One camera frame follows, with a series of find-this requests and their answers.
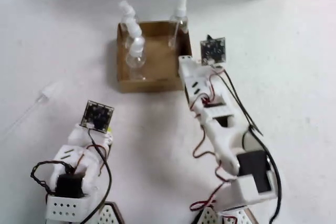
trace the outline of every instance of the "cardboard box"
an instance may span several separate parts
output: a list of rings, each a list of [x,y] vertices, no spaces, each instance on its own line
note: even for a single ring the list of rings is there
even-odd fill
[[[176,49],[168,46],[170,34],[169,22],[143,22],[140,23],[145,38],[146,63],[142,67],[145,80],[131,80],[129,67],[125,62],[127,50],[123,42],[127,34],[121,31],[118,25],[118,84],[121,92],[162,92],[183,90],[178,69],[180,55],[191,55],[189,34],[178,33]]]

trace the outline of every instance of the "white table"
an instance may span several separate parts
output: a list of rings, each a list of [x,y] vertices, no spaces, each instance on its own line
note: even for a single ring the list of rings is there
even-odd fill
[[[189,204],[218,185],[213,158],[192,158],[202,134],[183,92],[117,91],[119,1],[0,0],[0,130],[45,85],[64,84],[1,140],[0,223],[43,223],[45,192],[31,168],[66,143],[88,99],[116,108],[108,200],[126,223],[190,223]],[[175,3],[128,1],[142,20],[168,19]],[[207,34],[226,37],[228,72],[281,169],[276,223],[334,223],[335,13],[336,0],[188,0],[194,56]],[[260,223],[275,204],[252,207]]]

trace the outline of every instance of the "circuit board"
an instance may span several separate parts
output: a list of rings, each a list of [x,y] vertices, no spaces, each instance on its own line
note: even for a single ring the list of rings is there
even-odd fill
[[[93,130],[106,133],[114,112],[113,107],[107,105],[88,101],[84,111],[80,126],[87,127],[87,124],[93,124]]]
[[[208,35],[207,40],[201,41],[201,59],[202,65],[225,62],[225,38],[213,39]]]

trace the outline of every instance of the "plastic bottle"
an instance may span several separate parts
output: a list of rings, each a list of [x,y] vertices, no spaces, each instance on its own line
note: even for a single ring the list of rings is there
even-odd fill
[[[126,1],[123,0],[119,3],[119,8],[121,9],[123,16],[121,18],[121,30],[123,32],[127,31],[127,26],[126,26],[126,22],[129,19],[134,19],[136,23],[138,23],[138,17],[135,14],[135,10],[133,9],[133,7]]]
[[[129,49],[136,38],[141,37],[143,39],[143,37],[142,37],[142,30],[139,24],[137,24],[134,19],[128,19],[126,21],[126,27],[128,34],[125,40],[125,47],[126,49]]]
[[[169,46],[175,48],[179,31],[188,33],[187,0],[178,0],[174,14],[170,18]]]
[[[144,80],[145,77],[142,74],[142,67],[146,62],[146,56],[143,53],[145,40],[144,38],[135,38],[130,50],[126,55],[126,63],[129,66],[130,79],[131,80]]]

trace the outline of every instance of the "spray nozzle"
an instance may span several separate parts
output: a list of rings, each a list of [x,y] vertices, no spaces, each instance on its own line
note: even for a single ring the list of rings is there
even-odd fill
[[[184,17],[187,14],[187,0],[178,0],[175,15],[177,17]]]
[[[135,16],[135,10],[126,0],[123,0],[119,3],[119,8],[124,15],[132,17]]]

